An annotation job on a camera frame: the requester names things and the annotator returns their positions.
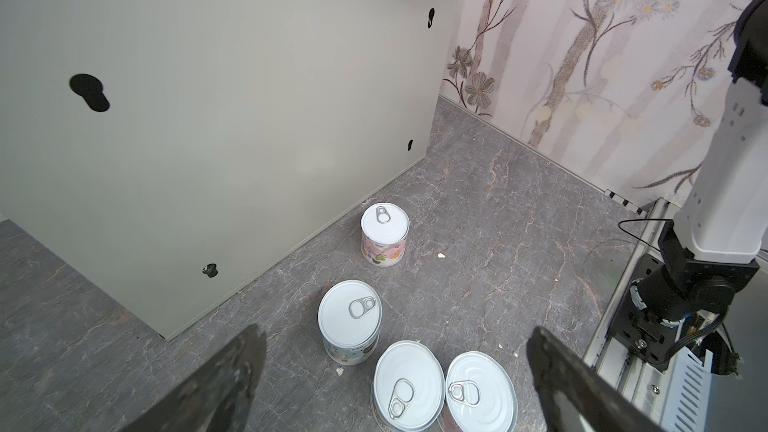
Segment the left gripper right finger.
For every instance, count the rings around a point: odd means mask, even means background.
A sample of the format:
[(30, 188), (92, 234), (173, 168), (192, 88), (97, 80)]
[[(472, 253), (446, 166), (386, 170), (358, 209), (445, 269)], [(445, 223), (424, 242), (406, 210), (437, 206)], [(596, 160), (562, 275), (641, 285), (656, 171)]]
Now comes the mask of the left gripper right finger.
[(546, 328), (533, 329), (526, 354), (549, 431), (660, 429)]

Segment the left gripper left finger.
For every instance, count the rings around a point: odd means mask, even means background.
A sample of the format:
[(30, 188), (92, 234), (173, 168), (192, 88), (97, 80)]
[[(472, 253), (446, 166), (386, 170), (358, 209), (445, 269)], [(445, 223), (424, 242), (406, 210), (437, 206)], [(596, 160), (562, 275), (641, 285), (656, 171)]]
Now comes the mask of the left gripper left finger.
[(124, 429), (243, 431), (266, 358), (266, 332), (252, 324)]

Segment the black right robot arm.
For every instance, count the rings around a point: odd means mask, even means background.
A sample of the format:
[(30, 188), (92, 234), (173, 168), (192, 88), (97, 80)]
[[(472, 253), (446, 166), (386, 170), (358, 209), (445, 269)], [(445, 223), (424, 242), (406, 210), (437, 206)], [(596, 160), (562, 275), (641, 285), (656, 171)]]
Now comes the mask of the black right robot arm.
[(630, 288), (635, 308), (666, 322), (727, 311), (759, 269), (767, 231), (767, 0), (753, 0), (734, 32), (721, 123), (691, 193), (659, 248), (663, 263)]

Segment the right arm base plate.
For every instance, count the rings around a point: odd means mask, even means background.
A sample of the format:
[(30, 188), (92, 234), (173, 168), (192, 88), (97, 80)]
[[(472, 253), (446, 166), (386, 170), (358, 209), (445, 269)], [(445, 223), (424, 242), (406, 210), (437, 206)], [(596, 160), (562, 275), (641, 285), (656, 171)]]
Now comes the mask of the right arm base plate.
[(609, 321), (609, 337), (660, 372), (686, 349), (699, 358), (712, 351), (719, 374), (734, 370), (733, 354), (717, 331), (744, 288), (739, 267), (681, 258), (667, 264), (643, 254), (630, 272)]

